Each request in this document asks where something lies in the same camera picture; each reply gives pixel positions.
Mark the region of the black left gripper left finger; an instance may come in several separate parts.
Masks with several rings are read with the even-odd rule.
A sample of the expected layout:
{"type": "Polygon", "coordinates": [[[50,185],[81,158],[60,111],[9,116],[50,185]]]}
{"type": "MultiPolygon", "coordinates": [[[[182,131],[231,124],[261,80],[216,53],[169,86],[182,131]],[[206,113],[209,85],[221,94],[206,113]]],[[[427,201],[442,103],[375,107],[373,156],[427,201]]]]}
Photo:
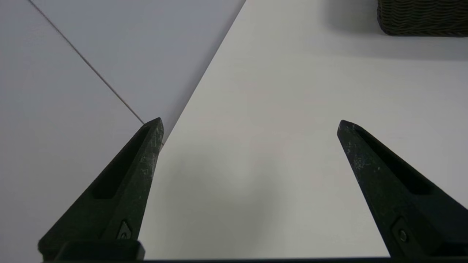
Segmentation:
{"type": "Polygon", "coordinates": [[[142,125],[38,242],[45,261],[140,261],[138,241],[162,147],[161,118],[142,125]]]}

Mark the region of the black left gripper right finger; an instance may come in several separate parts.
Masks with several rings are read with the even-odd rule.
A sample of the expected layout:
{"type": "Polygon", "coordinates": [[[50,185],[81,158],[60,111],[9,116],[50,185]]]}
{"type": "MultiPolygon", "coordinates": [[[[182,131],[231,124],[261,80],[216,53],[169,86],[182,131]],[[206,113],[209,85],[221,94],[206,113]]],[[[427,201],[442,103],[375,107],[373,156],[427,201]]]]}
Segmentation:
{"type": "Polygon", "coordinates": [[[468,211],[359,125],[337,136],[393,258],[466,259],[468,211]]]}

